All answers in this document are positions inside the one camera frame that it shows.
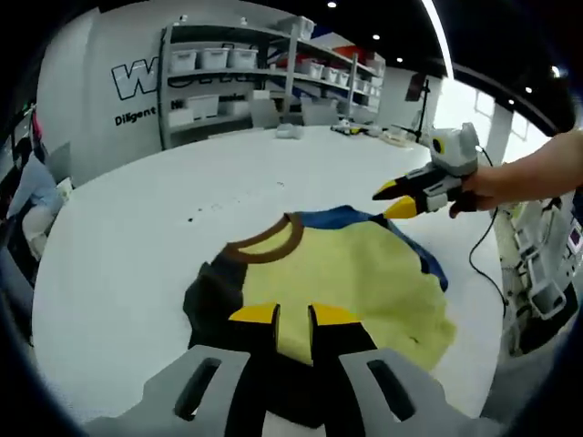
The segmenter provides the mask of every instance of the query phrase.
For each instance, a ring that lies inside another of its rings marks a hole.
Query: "white tabletop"
[[[381,212],[388,202],[372,194],[428,160],[424,147],[327,127],[305,128],[300,141],[251,131],[159,153],[80,187],[56,220],[36,282],[35,352],[47,385],[82,422],[119,415],[186,351],[184,291],[226,242],[265,230],[285,211],[349,204]],[[444,208],[395,221],[449,279],[457,336],[433,375],[471,417],[484,406],[502,333],[500,298],[467,260],[489,220],[451,220]],[[475,262],[501,287],[493,232]]]

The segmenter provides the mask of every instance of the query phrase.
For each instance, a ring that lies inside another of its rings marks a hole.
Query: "garment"
[[[63,199],[58,194],[53,176],[34,154],[30,155],[23,168],[6,218],[10,219],[18,214],[29,199],[33,206],[47,207],[54,216],[63,206]]]
[[[46,235],[50,230],[56,215],[44,205],[32,207],[22,220],[22,231],[30,253],[39,261],[43,257],[46,245]]]
[[[440,285],[446,278],[431,254],[415,251],[391,225],[339,207],[288,214],[257,237],[229,243],[187,290],[190,344],[242,305],[277,302],[278,352],[310,365],[307,308],[318,302],[356,315],[377,347],[432,369],[455,336]]]

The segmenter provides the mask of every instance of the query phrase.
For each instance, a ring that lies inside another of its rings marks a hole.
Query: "ceiling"
[[[560,5],[565,2],[545,2],[543,7],[542,0],[523,0],[522,7],[518,7],[517,0],[434,0],[454,62],[455,78],[522,113],[547,135],[572,128],[575,118],[568,86],[577,83],[574,79],[581,77],[578,72],[583,73],[583,68],[574,62],[581,57],[576,45],[580,38],[575,36],[579,27],[576,20],[581,15],[568,8],[563,8],[561,14]],[[11,3],[5,7],[10,7],[14,16],[24,16],[26,28],[18,38],[7,26],[0,30],[3,41],[17,41],[12,68],[5,78],[7,86],[2,90],[3,122],[35,95],[46,45],[64,23],[97,5],[104,11],[135,2],[55,0],[50,5],[35,5],[35,13],[30,16],[30,5]],[[379,2],[373,0],[336,0],[338,6],[334,9],[327,7],[328,0],[253,3],[308,16],[356,45],[378,52],[388,65],[436,76],[445,73],[435,31],[421,0],[386,1],[382,13]],[[381,39],[373,41],[373,33]],[[404,62],[397,64],[397,57]],[[554,78],[553,65],[569,66],[570,76]],[[526,86],[533,89],[532,94],[526,93]],[[509,98],[516,102],[513,107],[508,104]]]

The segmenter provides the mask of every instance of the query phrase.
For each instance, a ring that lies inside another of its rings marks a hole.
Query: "brown collar trim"
[[[270,250],[265,253],[245,253],[241,252],[240,249],[253,246],[255,244],[265,241],[269,237],[274,236],[278,232],[285,229],[288,223],[291,223],[291,235],[289,239],[279,246],[277,249]],[[236,241],[233,243],[227,243],[225,249],[222,250],[222,254],[226,257],[240,261],[247,262],[250,264],[264,264],[267,262],[277,261],[291,254],[302,241],[303,235],[303,224],[300,220],[298,214],[284,214],[283,217],[271,228],[263,231],[261,234],[251,237],[250,239],[244,239],[242,241]]]

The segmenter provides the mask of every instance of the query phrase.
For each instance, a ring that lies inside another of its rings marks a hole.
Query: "human hand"
[[[479,167],[476,173],[470,175],[462,183],[464,192],[476,194],[476,209],[487,211],[504,203],[504,190],[500,189],[499,168]],[[454,203],[449,209],[449,217],[455,219],[457,214],[464,211],[460,202]]]

